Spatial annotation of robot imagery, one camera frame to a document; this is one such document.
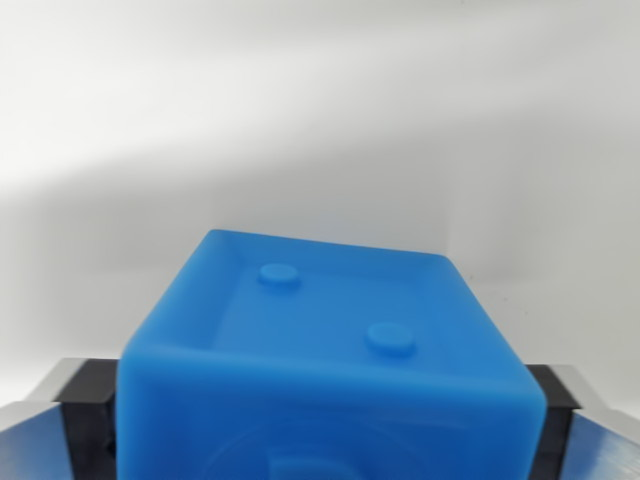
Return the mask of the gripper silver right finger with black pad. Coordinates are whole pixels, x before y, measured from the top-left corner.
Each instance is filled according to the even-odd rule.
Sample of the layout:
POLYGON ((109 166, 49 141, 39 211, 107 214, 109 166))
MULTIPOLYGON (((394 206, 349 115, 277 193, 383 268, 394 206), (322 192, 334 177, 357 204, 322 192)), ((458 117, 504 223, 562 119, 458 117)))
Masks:
POLYGON ((547 414, 531 479, 639 478, 639 420, 609 407, 569 365, 528 367, 547 414))

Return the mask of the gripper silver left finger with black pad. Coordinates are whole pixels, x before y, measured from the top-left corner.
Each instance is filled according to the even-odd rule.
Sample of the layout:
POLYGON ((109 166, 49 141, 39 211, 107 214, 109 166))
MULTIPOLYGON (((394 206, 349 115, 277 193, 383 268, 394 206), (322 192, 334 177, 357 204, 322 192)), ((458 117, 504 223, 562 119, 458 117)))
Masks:
POLYGON ((116 359, 64 358, 1 408, 3 479, 115 479, 116 359))

